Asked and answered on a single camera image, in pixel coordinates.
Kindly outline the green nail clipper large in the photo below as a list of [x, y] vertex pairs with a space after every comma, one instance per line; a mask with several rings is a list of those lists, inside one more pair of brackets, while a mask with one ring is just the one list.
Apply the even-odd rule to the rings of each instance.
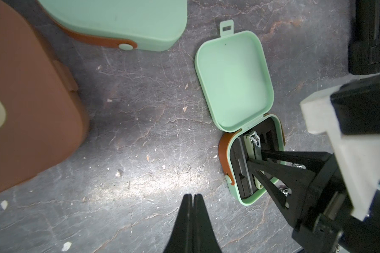
[[255, 160], [262, 159], [261, 142], [257, 132], [254, 130], [250, 130], [249, 132], [245, 133], [244, 141], [248, 157]]

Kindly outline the green case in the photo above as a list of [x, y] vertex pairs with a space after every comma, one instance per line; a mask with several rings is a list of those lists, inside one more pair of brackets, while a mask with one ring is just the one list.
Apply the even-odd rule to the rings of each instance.
[[214, 124], [223, 132], [218, 157], [231, 195], [242, 205], [255, 203], [264, 187], [250, 175], [253, 194], [244, 195], [236, 158], [236, 138], [257, 132], [265, 150], [284, 151], [280, 119], [270, 113], [274, 89], [259, 38], [251, 31], [235, 32], [232, 20], [220, 23], [218, 38], [204, 42], [195, 56], [195, 70]]
[[171, 48], [187, 24], [187, 1], [39, 1], [71, 38], [122, 50]]

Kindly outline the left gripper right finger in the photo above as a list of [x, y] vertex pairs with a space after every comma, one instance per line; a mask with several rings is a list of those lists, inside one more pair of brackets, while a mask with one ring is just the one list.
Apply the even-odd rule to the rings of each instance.
[[194, 196], [193, 203], [193, 252], [222, 252], [215, 238], [209, 214], [201, 194]]

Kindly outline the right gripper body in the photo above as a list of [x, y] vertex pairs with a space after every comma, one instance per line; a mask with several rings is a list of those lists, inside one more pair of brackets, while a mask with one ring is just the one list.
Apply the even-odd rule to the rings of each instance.
[[302, 164], [315, 173], [292, 238], [303, 253], [380, 253], [380, 190], [363, 220], [353, 217], [353, 204], [336, 157], [310, 152]]

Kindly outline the brown case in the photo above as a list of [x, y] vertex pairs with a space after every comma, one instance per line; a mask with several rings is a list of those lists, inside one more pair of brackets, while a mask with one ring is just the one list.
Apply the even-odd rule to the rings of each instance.
[[88, 128], [69, 69], [44, 36], [0, 1], [0, 192], [71, 156]]

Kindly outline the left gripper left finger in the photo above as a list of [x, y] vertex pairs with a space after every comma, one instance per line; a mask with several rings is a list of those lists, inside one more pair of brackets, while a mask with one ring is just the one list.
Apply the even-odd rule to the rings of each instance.
[[193, 252], [193, 197], [184, 195], [165, 253]]

